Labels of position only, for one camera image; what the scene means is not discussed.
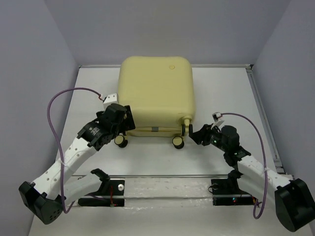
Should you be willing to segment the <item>yellow suitcase with black lining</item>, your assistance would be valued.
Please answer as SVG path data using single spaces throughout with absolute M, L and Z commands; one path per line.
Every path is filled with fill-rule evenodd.
M 176 149 L 185 145 L 195 113 L 191 63 L 184 57 L 126 58 L 120 67 L 118 102 L 129 105 L 135 129 L 115 139 L 124 148 L 129 136 L 171 138 Z

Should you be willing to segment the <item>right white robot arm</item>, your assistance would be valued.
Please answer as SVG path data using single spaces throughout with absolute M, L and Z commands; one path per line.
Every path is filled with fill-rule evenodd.
M 239 142 L 237 129 L 225 125 L 205 124 L 194 132 L 189 126 L 189 137 L 198 145 L 213 145 L 223 151 L 226 163 L 232 167 L 233 176 L 226 181 L 227 189 L 237 193 L 245 191 L 266 204 L 274 206 L 279 222 L 290 232 L 295 232 L 315 219 L 315 201 L 307 184 L 297 178 L 265 167 Z

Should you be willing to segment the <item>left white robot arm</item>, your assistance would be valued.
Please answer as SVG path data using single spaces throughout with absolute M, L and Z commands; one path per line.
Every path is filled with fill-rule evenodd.
M 67 205 L 81 197 L 104 194 L 110 176 L 101 169 L 91 170 L 86 176 L 68 180 L 90 157 L 121 133 L 135 129 L 129 105 L 113 103 L 77 133 L 72 144 L 55 163 L 32 182 L 23 182 L 19 193 L 24 205 L 45 225 L 54 222 Z

